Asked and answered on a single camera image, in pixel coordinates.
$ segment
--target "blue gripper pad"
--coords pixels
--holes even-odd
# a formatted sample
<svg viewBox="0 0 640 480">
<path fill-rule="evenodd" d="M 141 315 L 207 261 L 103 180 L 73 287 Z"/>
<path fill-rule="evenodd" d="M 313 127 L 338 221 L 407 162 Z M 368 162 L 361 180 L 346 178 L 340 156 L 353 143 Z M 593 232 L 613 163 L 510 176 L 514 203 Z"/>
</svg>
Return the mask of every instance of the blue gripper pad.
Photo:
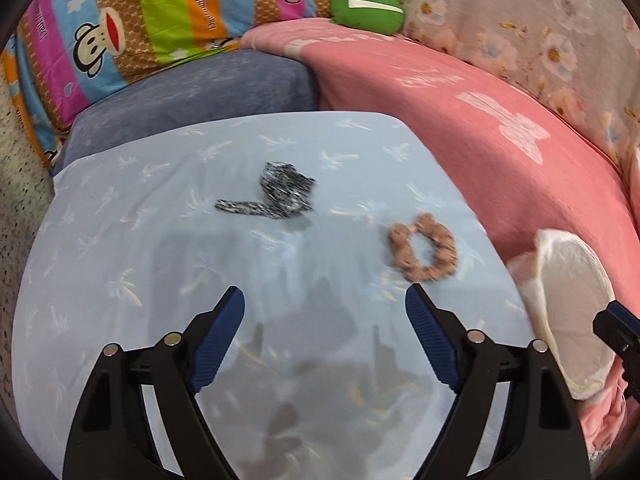
<svg viewBox="0 0 640 480">
<path fill-rule="evenodd" d="M 244 295 L 236 289 L 193 351 L 193 372 L 189 384 L 194 393 L 213 382 L 243 317 Z"/>
<path fill-rule="evenodd" d="M 640 338 L 640 319 L 617 301 L 611 301 L 607 306 L 607 310 Z"/>
<path fill-rule="evenodd" d="M 407 289 L 404 306 L 436 377 L 441 383 L 456 390 L 460 382 L 456 349 L 415 287 Z"/>
</svg>

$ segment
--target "speckled floor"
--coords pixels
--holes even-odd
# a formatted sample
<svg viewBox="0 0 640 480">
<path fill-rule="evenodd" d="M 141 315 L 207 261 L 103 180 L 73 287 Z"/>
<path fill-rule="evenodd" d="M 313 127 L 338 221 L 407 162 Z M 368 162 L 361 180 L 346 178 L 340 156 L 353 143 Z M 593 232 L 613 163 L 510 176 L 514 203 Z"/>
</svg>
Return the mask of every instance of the speckled floor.
<svg viewBox="0 0 640 480">
<path fill-rule="evenodd" d="M 31 244 L 52 198 L 49 173 L 29 144 L 0 64 L 0 398 L 16 421 L 11 382 L 15 303 Z"/>
</svg>

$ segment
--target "green pillow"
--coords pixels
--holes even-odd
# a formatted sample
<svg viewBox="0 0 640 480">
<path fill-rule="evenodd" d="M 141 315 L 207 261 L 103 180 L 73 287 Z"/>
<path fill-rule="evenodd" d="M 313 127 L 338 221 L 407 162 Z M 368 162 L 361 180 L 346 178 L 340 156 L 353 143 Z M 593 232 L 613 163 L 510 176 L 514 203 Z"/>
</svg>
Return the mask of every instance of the green pillow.
<svg viewBox="0 0 640 480">
<path fill-rule="evenodd" d="M 331 0 L 333 22 L 391 36 L 402 29 L 404 10 L 399 0 Z"/>
</svg>

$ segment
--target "metal screw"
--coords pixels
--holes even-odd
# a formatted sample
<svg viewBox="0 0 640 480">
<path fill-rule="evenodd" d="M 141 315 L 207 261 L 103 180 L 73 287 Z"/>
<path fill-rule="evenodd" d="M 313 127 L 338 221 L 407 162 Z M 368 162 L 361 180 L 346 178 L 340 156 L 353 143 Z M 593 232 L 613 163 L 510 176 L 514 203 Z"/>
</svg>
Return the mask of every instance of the metal screw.
<svg viewBox="0 0 640 480">
<path fill-rule="evenodd" d="M 177 332 L 171 332 L 164 336 L 164 344 L 167 346 L 175 346 L 182 340 L 182 335 Z"/>
<path fill-rule="evenodd" d="M 542 339 L 536 339 L 533 342 L 533 349 L 536 352 L 540 352 L 541 354 L 545 353 L 547 350 L 549 350 L 549 347 L 546 345 L 546 343 L 544 341 L 542 341 Z"/>
<path fill-rule="evenodd" d="M 116 343 L 110 343 L 102 349 L 102 353 L 107 357 L 116 355 L 118 353 L 118 345 L 116 345 Z"/>
<path fill-rule="evenodd" d="M 483 343 L 486 338 L 484 332 L 480 332 L 479 330 L 469 330 L 469 332 L 466 334 L 466 337 L 472 343 Z"/>
</svg>

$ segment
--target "pink cloth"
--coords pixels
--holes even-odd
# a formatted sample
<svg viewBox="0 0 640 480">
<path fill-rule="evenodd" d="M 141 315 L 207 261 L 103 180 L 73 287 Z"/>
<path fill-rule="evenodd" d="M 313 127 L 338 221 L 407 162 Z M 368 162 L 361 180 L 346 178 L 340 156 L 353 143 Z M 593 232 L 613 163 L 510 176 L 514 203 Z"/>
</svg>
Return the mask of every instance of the pink cloth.
<svg viewBox="0 0 640 480">
<path fill-rule="evenodd" d="M 380 112 L 407 124 L 458 186 L 503 261 L 532 250 L 538 229 L 577 234 L 599 256 L 616 298 L 640 315 L 640 240 L 616 168 L 526 94 L 404 38 L 323 18 L 263 25 L 241 46 L 309 65 L 325 109 Z M 621 373 L 614 367 L 610 384 Z M 624 417 L 621 399 L 610 387 L 582 407 L 590 449 L 613 440 Z"/>
</svg>

